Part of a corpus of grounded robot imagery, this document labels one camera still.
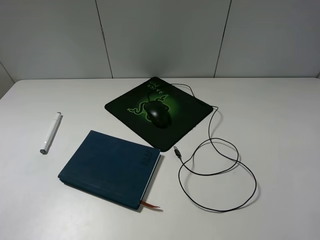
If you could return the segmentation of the black computer mouse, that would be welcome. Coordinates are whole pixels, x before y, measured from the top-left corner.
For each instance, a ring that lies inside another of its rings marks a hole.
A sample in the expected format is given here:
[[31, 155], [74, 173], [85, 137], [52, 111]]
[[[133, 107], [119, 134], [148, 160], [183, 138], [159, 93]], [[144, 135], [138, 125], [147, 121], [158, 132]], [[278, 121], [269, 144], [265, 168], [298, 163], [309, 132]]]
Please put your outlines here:
[[171, 123], [171, 115], [168, 108], [161, 101], [150, 101], [144, 105], [144, 110], [150, 121], [160, 129], [168, 128]]

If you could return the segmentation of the white marker pen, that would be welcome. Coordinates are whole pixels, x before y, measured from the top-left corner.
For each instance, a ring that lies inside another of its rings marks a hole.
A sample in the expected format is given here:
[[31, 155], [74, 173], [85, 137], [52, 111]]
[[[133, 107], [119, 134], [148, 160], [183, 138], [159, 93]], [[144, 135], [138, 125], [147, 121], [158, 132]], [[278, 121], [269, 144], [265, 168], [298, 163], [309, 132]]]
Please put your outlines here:
[[59, 127], [60, 121], [61, 121], [61, 117], [62, 117], [62, 113], [61, 112], [57, 112], [49, 126], [49, 129], [47, 131], [47, 134], [44, 138], [44, 141], [41, 145], [41, 148], [39, 150], [39, 152], [43, 155], [46, 155], [49, 151], [49, 148], [53, 142], [54, 136], [56, 134], [56, 131]]

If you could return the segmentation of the black green mouse pad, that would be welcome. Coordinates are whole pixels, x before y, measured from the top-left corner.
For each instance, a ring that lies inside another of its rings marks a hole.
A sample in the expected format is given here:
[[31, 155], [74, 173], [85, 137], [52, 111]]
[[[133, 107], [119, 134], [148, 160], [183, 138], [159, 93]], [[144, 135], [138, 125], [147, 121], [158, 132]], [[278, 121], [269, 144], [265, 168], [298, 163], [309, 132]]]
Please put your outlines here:
[[152, 77], [104, 106], [152, 147], [166, 152], [213, 112], [213, 107]]

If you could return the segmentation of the dark blue notebook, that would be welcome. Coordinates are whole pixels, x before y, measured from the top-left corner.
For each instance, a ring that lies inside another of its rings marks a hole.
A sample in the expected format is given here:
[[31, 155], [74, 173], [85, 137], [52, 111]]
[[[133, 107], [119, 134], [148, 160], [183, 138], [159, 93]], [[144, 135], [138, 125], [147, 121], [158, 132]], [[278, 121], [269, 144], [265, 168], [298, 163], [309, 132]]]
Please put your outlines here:
[[64, 184], [137, 210], [160, 150], [91, 130], [58, 174]]

